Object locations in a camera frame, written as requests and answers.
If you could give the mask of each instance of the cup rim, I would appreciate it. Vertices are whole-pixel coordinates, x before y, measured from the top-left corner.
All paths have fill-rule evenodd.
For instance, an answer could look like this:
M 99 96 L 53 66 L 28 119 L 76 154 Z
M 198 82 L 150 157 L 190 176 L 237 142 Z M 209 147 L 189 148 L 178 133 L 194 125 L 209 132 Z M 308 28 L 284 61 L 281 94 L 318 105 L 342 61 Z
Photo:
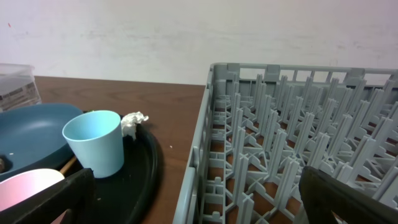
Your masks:
M 92 115 L 93 113 L 111 113 L 112 115 L 116 115 L 116 116 L 119 118 L 119 119 L 118 119 L 119 122 L 118 122 L 118 123 L 115 125 L 115 127 L 112 128 L 112 130 L 110 130 L 108 133 L 106 133 L 106 134 L 104 134 L 104 135 L 102 135 L 102 136 L 95 137 L 95 138 L 84 139 L 84 140 L 78 140 L 78 139 L 68 138 L 68 137 L 65 135 L 65 128 L 66 128 L 68 125 L 70 125 L 70 123 L 74 122 L 74 120 L 76 120 L 76 119 L 78 119 L 78 118 L 81 118 L 81 117 L 83 117 L 83 116 L 90 116 L 90 115 Z M 63 135 L 63 137 L 64 137 L 65 139 L 67 139 L 68 141 L 74 141 L 74 142 L 91 141 L 91 140 L 95 140 L 95 139 L 102 138 L 103 136 L 105 136 L 105 135 L 107 135 L 107 134 L 113 132 L 116 128 L 119 127 L 120 122 L 121 122 L 120 115 L 117 114 L 117 113 L 114 112 L 114 111 L 110 111 L 110 110 L 91 111 L 91 112 L 88 112 L 88 113 L 83 113 L 83 114 L 81 114 L 81 115 L 79 115 L 79 116 L 77 116 L 77 117 L 71 119 L 70 121 L 68 121 L 68 123 L 62 128 L 62 135 Z

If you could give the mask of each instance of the black tray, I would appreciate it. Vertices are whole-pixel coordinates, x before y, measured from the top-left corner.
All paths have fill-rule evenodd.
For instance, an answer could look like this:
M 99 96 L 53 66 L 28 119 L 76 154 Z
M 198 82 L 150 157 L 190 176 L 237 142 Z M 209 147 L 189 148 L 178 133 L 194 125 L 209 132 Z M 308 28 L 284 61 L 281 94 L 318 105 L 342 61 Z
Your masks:
M 123 138 L 121 170 L 95 179 L 96 200 L 88 223 L 137 223 L 149 209 L 161 177 L 161 152 L 155 137 L 140 124 L 136 136 L 136 141 Z M 80 169 L 76 162 L 66 176 Z

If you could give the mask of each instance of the crumpled white object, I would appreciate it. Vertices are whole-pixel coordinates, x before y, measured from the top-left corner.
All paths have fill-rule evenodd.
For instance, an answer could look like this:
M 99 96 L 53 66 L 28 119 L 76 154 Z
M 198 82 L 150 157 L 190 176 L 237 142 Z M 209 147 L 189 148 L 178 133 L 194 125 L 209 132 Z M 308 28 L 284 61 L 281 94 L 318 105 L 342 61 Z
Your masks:
M 123 137 L 130 135 L 136 140 L 136 127 L 143 121 L 147 121 L 148 116 L 144 116 L 140 111 L 137 113 L 129 113 L 125 115 L 121 121 Z

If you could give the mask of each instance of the light blue cup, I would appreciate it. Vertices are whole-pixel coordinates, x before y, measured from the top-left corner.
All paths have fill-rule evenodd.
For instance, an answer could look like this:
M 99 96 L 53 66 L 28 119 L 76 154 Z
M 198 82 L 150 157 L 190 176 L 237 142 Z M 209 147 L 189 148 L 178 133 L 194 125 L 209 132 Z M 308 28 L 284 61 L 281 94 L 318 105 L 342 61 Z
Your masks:
M 120 116 L 113 111 L 94 111 L 77 116 L 62 129 L 80 164 L 95 178 L 109 177 L 124 164 Z

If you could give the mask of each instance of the pink cup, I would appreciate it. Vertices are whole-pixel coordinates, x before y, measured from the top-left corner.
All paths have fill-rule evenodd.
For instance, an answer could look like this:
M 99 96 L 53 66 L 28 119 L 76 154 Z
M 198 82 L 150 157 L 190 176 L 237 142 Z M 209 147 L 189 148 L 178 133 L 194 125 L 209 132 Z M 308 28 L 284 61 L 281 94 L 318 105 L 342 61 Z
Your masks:
M 63 175 L 57 170 L 36 169 L 0 182 L 0 211 L 18 204 L 63 179 Z M 64 213 L 52 223 L 60 223 L 63 215 Z

